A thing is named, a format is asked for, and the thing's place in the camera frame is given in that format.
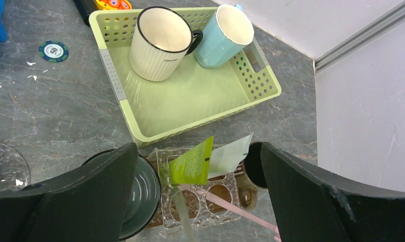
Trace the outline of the white mug brown rim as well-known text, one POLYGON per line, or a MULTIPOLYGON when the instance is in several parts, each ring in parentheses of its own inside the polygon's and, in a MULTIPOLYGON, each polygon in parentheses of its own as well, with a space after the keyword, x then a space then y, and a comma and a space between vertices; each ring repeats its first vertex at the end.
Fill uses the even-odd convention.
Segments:
POLYGON ((164 81, 202 39, 203 32, 192 30, 177 12, 165 7, 145 8, 137 18, 129 53, 130 66, 143 79, 164 81))

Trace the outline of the black mug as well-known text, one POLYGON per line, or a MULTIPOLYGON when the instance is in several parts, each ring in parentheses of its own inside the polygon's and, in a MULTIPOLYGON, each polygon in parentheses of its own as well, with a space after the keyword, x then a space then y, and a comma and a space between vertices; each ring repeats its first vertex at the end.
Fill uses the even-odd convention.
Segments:
POLYGON ((235 176, 240 204, 247 210, 256 207, 258 192, 268 188, 260 156, 262 144, 250 144, 248 154, 242 161, 243 172, 235 176))

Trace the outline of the grey toothbrush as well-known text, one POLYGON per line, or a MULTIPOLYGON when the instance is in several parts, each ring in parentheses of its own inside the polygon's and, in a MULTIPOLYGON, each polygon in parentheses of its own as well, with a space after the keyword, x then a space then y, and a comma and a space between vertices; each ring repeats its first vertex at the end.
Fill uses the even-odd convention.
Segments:
POLYGON ((184 233, 187 237, 187 241, 195 242, 196 240, 187 211, 185 198, 181 190, 178 190, 178 192, 174 195, 173 201, 176 205, 177 214, 180 218, 184 233))

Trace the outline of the light blue mug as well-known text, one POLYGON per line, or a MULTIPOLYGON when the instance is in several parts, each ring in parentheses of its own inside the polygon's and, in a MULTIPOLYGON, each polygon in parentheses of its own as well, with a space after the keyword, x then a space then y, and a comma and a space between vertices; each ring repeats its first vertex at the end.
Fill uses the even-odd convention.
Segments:
POLYGON ((240 5, 220 5, 203 29, 193 52, 204 68, 218 68, 252 43, 254 28, 240 5))

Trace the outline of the green plastic basket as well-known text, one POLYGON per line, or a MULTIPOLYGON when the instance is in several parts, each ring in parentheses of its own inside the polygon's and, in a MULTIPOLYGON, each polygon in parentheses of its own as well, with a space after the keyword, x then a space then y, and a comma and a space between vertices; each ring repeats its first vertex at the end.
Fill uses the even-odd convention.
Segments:
POLYGON ((257 41, 219 68, 192 54, 161 82, 138 76, 129 64, 139 9, 100 10, 89 17, 116 100, 133 141, 144 147, 249 109, 281 94, 257 41))

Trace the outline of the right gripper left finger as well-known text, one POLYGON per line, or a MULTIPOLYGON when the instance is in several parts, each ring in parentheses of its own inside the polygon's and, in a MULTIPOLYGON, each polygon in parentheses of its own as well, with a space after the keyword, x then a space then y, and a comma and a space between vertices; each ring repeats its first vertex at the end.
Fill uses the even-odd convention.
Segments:
POLYGON ((0 241, 118 241, 138 159, 127 143, 64 174, 0 192, 0 241))

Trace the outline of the dark grey mug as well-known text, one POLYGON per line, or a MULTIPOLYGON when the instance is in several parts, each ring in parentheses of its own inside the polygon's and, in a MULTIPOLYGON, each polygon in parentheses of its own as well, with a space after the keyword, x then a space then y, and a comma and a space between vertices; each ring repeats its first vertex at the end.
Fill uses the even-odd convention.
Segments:
POLYGON ((150 223, 160 203, 160 180, 154 166, 133 149, 131 158, 136 158, 135 174, 119 241, 125 241, 140 233, 150 223))

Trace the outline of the black cylinder marker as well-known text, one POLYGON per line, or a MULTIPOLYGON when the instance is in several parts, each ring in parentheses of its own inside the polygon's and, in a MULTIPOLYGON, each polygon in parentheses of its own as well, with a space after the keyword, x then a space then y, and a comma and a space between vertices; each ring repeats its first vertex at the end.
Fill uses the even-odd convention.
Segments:
POLYGON ((89 16, 97 11, 97 6, 94 0, 73 0, 75 7, 77 8, 83 22, 90 26, 89 16))

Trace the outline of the green toothpaste tube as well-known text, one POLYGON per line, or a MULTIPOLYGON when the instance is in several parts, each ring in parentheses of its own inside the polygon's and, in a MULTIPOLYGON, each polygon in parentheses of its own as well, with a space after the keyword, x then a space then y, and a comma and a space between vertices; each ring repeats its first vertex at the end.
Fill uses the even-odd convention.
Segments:
POLYGON ((170 161, 169 183, 172 186, 207 184, 213 142, 214 137, 211 136, 170 161))

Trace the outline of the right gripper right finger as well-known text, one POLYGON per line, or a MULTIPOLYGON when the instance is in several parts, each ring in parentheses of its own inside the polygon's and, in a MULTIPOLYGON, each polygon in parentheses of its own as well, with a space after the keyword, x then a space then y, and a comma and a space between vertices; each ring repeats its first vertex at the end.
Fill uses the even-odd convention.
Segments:
POLYGON ((260 157, 283 241, 405 241, 405 192, 345 178, 267 142, 260 157))

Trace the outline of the orange yellow toy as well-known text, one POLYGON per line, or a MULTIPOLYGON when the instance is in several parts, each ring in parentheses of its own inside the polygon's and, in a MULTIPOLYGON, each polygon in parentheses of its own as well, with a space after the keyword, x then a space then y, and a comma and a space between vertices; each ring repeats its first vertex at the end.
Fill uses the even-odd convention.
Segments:
POLYGON ((132 5, 128 0, 95 0, 99 10, 131 10, 132 5))

